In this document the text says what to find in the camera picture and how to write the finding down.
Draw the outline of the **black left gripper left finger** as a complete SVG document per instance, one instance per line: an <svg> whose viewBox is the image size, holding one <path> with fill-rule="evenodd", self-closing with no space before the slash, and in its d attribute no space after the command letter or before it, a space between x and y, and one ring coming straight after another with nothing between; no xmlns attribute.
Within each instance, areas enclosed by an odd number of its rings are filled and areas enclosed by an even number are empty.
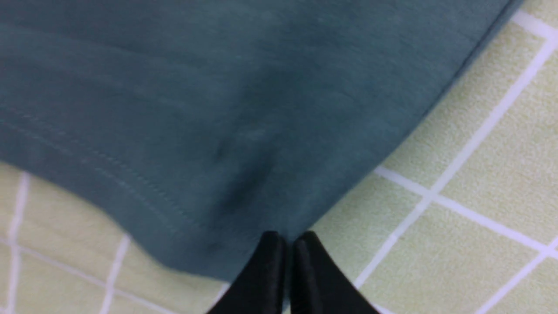
<svg viewBox="0 0 558 314"><path fill-rule="evenodd" d="M285 239L266 231L253 255L210 314L281 314L286 272Z"/></svg>

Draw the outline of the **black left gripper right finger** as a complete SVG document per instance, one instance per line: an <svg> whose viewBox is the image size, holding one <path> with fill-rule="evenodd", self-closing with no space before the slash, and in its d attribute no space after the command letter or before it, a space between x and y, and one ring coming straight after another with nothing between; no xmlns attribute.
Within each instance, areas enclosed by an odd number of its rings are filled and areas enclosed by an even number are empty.
<svg viewBox="0 0 558 314"><path fill-rule="evenodd" d="M307 231L293 243L292 314L378 314Z"/></svg>

